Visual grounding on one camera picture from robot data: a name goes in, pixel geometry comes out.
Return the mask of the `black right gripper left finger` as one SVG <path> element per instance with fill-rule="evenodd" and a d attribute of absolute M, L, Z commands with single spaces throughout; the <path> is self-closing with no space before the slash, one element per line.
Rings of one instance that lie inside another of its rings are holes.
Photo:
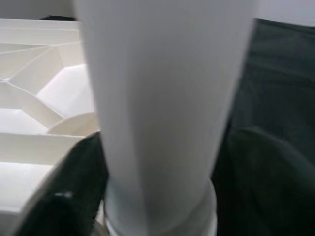
<path fill-rule="evenodd" d="M 11 236 L 91 236 L 109 178 L 100 132 L 80 140 L 28 200 Z"/>

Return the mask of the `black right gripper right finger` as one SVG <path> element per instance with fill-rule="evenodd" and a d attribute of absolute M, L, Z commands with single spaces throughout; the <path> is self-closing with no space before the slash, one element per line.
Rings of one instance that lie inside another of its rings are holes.
<path fill-rule="evenodd" d="M 212 174 L 220 236 L 312 236 L 315 167 L 285 141 L 230 127 Z"/>

